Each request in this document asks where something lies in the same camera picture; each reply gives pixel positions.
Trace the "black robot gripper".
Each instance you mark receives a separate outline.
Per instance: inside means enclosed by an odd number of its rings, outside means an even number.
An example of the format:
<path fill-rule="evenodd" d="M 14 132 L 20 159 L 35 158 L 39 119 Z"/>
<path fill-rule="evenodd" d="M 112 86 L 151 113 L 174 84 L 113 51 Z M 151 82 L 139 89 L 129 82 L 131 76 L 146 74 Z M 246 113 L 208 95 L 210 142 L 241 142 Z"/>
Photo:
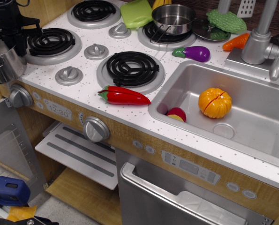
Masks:
<path fill-rule="evenodd" d="M 8 48 L 15 46 L 18 56 L 23 57 L 27 53 L 27 37 L 43 32 L 40 20 L 23 16 L 20 6 L 23 7 L 15 0 L 0 0 L 0 38 Z"/>

